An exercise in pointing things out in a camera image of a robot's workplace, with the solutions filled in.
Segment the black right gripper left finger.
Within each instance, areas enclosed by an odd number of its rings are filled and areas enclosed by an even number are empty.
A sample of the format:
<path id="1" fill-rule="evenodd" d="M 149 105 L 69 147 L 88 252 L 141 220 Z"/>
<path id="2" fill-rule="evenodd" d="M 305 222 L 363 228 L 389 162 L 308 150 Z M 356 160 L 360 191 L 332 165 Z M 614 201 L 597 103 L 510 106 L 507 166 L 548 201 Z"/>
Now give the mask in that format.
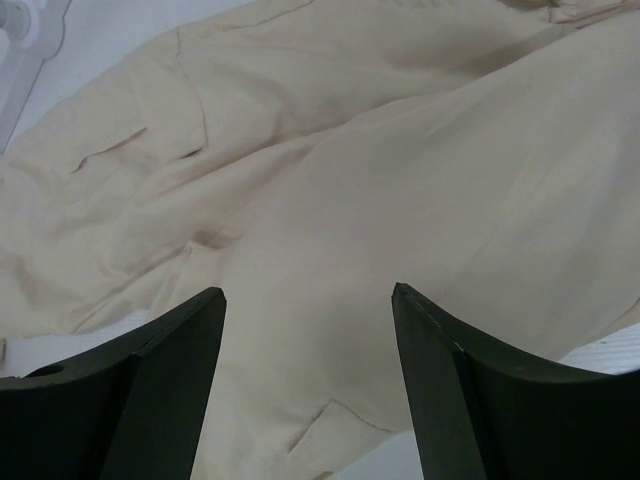
<path id="1" fill-rule="evenodd" d="M 226 299 L 208 288 L 91 350 L 1 381 L 4 479 L 187 479 Z"/>

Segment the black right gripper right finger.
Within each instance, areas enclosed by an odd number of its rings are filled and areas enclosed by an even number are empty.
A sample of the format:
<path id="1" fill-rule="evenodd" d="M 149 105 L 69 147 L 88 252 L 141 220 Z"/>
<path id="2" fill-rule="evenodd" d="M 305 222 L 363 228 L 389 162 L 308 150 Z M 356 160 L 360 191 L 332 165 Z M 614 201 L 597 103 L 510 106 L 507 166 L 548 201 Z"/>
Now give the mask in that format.
<path id="1" fill-rule="evenodd" d="M 639 375 L 566 366 L 455 318 L 406 284 L 392 309 L 427 479 L 635 479 Z"/>

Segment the beige trousers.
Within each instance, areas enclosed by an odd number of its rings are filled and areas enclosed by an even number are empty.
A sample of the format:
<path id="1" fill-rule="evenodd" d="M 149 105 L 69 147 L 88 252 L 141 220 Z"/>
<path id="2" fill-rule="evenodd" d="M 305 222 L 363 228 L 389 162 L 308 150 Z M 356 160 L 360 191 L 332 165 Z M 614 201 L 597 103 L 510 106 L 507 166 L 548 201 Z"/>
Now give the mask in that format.
<path id="1" fill-rule="evenodd" d="M 635 1 L 255 1 L 1 162 L 1 336 L 227 312 L 196 479 L 325 479 L 411 426 L 412 285 L 561 358 L 639 320 Z"/>

